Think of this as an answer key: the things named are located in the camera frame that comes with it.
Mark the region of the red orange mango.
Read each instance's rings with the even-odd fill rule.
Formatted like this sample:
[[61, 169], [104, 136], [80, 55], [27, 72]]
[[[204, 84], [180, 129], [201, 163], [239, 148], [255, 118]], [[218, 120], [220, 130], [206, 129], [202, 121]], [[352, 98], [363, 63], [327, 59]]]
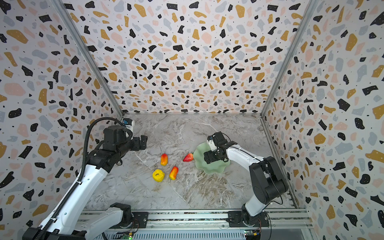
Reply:
[[161, 155], [161, 165], [166, 166], [168, 164], [168, 155], [167, 154], [162, 154]]
[[175, 180], [177, 178], [177, 175], [178, 175], [178, 172], [179, 172], [179, 168], [178, 167], [173, 167], [170, 174], [169, 174], [169, 178], [171, 180]]

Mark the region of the red fake strawberry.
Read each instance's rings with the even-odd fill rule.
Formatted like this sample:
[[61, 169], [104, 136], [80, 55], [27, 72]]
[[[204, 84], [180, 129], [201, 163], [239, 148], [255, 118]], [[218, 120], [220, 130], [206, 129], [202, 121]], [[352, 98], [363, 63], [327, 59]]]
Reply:
[[183, 162], [191, 162], [191, 161], [193, 161], [194, 160], [194, 156], [193, 156], [193, 154], [192, 153], [189, 153], [189, 154], [187, 154], [186, 156], [185, 156], [185, 158], [183, 159]]

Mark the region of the yellow fake bell pepper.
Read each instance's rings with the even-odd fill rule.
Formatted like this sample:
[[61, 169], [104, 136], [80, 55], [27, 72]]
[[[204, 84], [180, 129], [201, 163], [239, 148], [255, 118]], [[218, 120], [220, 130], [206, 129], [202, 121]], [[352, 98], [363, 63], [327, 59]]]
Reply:
[[153, 177], [154, 181], [161, 183], [164, 180], [165, 173], [160, 169], [156, 169], [153, 172], [152, 177]]

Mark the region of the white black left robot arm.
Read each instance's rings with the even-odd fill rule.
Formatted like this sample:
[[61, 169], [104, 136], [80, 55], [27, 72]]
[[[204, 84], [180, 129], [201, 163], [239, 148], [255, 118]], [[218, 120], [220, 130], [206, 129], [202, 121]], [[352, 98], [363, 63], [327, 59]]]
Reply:
[[55, 209], [37, 228], [28, 228], [24, 240], [93, 240], [113, 226], [128, 227], [134, 221], [131, 206], [112, 204], [106, 211], [79, 224], [87, 202], [112, 168], [129, 151], [147, 148], [147, 136], [133, 137], [126, 126], [109, 126], [104, 130], [102, 148], [83, 158], [82, 168], [71, 188]]

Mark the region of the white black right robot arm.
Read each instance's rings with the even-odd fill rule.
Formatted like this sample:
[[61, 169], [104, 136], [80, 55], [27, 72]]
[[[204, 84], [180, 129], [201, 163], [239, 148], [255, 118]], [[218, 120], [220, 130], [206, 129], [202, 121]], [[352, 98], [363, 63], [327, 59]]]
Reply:
[[204, 161], [207, 164], [233, 161], [250, 173], [253, 195], [242, 206], [244, 222], [258, 217], [274, 199], [282, 197], [289, 190], [275, 158], [257, 156], [236, 142], [227, 140], [222, 132], [208, 136], [207, 144], [210, 147], [210, 150], [204, 153]]

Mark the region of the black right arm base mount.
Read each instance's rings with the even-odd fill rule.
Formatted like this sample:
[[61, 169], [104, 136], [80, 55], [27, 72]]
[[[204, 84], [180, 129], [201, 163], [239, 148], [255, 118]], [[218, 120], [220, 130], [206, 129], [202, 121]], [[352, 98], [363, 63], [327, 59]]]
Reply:
[[246, 211], [229, 211], [226, 221], [231, 228], [269, 227], [269, 217], [266, 212], [250, 216]]

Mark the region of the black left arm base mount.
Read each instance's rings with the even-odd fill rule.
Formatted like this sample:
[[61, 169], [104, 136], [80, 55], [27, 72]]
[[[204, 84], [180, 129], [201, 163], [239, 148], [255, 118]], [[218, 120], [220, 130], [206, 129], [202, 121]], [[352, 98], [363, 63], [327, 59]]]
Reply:
[[123, 215], [120, 223], [112, 226], [111, 229], [135, 231], [138, 229], [145, 229], [149, 219], [149, 212], [131, 212], [131, 215]]

